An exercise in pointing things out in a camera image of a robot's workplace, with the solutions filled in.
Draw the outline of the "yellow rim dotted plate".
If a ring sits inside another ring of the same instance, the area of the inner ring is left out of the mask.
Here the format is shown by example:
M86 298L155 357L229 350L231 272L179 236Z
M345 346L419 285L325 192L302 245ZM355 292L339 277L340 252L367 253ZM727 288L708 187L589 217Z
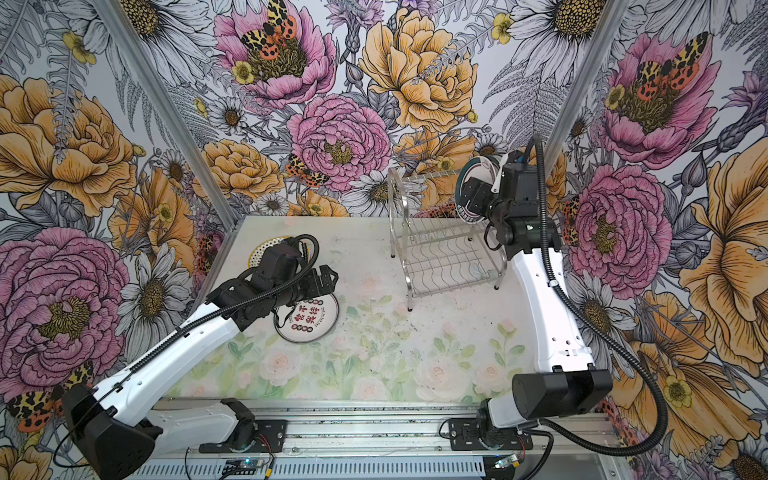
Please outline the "yellow rim dotted plate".
M280 236L280 237L275 237L262 242L249 255L248 267L249 268L257 267L267 249L282 243L286 239L287 239L287 236Z

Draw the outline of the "green rim plate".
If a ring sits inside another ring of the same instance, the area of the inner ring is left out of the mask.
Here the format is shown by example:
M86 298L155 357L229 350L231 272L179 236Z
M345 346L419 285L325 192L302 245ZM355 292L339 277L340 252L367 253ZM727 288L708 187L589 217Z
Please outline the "green rim plate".
M317 341L329 334L340 317L340 305L334 294L299 301L295 306L277 310L274 326L277 334L294 344Z
M461 169L455 188L458 216L468 224L489 219L492 204L500 198L501 168L493 158L476 156Z

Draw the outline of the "chrome wire dish rack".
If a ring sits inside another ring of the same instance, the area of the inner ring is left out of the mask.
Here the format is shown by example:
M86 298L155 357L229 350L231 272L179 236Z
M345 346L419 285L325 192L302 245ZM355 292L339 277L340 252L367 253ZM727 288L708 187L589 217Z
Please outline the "chrome wire dish rack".
M486 220L467 223L453 198L458 170L404 176L388 171L390 256L402 268L406 308L415 301L462 288L502 286L507 262L484 239Z

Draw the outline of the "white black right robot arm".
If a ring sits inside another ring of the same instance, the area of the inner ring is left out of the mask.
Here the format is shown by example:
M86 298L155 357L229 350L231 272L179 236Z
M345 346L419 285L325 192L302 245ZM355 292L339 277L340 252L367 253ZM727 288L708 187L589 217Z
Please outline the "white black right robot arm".
M456 185L460 216L495 230L502 257L525 295L522 312L534 334L533 372L514 375L510 392L484 400L478 411L470 437L488 449L521 445L521 430L540 419L585 414L612 388L575 314L555 291L564 283L563 257L546 193L536 166L522 155L502 166L475 157Z

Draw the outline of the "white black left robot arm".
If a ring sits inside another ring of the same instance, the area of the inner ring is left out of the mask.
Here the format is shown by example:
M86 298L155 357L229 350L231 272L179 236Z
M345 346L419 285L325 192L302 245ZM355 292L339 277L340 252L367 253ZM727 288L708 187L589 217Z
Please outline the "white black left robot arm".
M69 438L98 478L125 479L169 451L211 444L240 452L262 440L254 415L234 398L177 414L151 411L171 386L253 323L333 293L338 275L317 263L319 253L310 234L268 247L256 266L213 289L149 351L96 386L64 394Z

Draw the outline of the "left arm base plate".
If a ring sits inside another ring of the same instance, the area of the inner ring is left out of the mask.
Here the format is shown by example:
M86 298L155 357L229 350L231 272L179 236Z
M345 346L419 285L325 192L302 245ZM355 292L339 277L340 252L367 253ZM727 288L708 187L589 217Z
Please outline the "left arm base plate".
M281 453L287 435L285 420L241 421L223 442L198 447L203 454Z

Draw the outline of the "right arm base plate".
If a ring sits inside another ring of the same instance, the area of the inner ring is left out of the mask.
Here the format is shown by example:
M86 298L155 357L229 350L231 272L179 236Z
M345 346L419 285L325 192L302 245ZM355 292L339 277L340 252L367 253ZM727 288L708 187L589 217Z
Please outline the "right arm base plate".
M498 429L482 425L476 418L449 418L439 433L453 451L523 451L533 448L529 434L515 428Z

